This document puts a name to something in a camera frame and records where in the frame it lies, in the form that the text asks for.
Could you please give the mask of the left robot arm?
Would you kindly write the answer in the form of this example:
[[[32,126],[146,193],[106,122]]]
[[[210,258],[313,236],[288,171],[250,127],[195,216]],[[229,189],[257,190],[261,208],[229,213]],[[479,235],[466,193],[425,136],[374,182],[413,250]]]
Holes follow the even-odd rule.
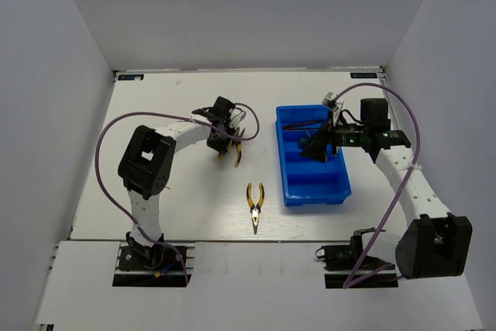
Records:
[[[159,129],[145,125],[135,129],[119,163],[118,175],[135,219],[126,242],[145,267],[155,268],[164,258],[159,201],[171,175],[174,155],[203,140],[209,148],[225,154],[232,138],[243,133],[240,123],[245,117],[244,110],[219,96],[213,106],[194,110],[186,120]]]

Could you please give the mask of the yellow black pliers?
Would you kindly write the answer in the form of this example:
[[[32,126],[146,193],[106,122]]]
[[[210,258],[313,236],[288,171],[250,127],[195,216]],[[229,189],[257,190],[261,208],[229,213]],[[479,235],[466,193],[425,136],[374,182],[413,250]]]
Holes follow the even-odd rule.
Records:
[[[243,157],[242,145],[241,145],[241,142],[239,142],[239,141],[231,141],[226,149],[219,152],[217,159],[222,160],[228,154],[228,152],[230,150],[236,151],[236,161],[234,163],[234,167],[237,168],[240,165],[242,157]]]
[[[252,222],[252,226],[253,226],[253,234],[254,235],[257,235],[259,221],[260,221],[261,208],[264,204],[264,199],[265,199],[264,185],[262,183],[259,183],[258,187],[259,187],[259,193],[260,193],[259,199],[257,202],[254,202],[252,195],[251,195],[252,184],[249,183],[246,186],[246,201],[247,201],[248,206],[250,208],[251,222]]]

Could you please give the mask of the stubby green screwdriver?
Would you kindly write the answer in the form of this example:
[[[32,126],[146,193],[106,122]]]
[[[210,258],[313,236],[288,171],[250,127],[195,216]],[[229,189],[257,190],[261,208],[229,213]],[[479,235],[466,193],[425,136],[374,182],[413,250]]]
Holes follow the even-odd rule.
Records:
[[[310,139],[311,139],[311,137],[309,135],[300,137],[298,140],[298,148],[301,150],[305,149],[307,147]]]

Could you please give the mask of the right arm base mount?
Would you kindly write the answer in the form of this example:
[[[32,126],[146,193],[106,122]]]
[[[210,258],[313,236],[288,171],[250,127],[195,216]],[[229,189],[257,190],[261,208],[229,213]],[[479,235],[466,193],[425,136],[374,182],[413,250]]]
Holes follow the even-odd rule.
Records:
[[[315,252],[315,258],[323,262],[324,281],[326,289],[342,289],[346,278],[353,269],[355,261],[350,245],[320,246]],[[385,265],[385,262],[375,257],[366,257],[354,278],[358,278]],[[383,270],[373,277],[366,278],[351,289],[361,288],[397,288],[398,276],[395,266]]]

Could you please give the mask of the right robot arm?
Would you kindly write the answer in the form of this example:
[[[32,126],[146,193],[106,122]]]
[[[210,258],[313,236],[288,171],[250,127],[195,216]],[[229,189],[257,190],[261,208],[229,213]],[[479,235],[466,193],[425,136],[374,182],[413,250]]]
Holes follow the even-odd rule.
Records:
[[[353,269],[345,286],[355,285],[358,269],[377,259],[382,268],[394,266],[405,279],[456,277],[464,272],[473,227],[465,216],[454,215],[440,201],[416,165],[416,155],[408,137],[391,127],[388,102],[384,98],[364,98],[360,119],[348,123],[343,104],[331,95],[322,104],[327,118],[310,137],[301,157],[325,163],[343,147],[359,147],[387,178],[395,195],[392,205],[400,205],[407,222],[402,236],[386,233],[385,222],[371,229],[357,230],[350,239]]]

